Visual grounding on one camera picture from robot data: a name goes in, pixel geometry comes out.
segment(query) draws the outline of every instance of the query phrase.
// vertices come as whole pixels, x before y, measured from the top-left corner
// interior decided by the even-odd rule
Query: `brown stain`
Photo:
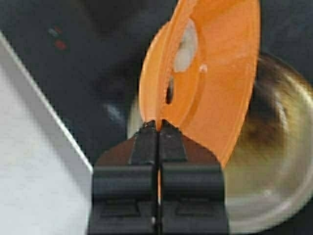
[[[297,141],[306,107],[301,105],[301,91],[291,81],[311,89],[282,61],[267,54],[260,56],[249,110],[229,165],[283,158],[286,146]]]

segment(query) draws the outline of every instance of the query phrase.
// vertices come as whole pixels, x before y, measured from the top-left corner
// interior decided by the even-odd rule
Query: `orange plastic funnel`
[[[173,64],[189,21],[197,49],[190,66]],[[251,98],[260,41],[258,0],[180,0],[153,40],[142,70],[139,105],[144,121],[168,120],[213,151],[225,166]],[[170,77],[173,99],[166,102]]]

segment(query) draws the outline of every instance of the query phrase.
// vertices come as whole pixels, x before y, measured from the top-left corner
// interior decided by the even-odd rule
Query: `white surface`
[[[0,38],[1,234],[83,235],[90,165]]]

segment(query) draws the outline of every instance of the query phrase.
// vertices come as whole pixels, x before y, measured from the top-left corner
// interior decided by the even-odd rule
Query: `hole in funnel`
[[[166,103],[171,104],[174,96],[174,78],[171,76],[166,91]]]

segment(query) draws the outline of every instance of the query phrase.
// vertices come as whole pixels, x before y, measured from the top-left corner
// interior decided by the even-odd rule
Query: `black device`
[[[104,154],[92,192],[89,235],[229,233],[220,163],[165,120]]]

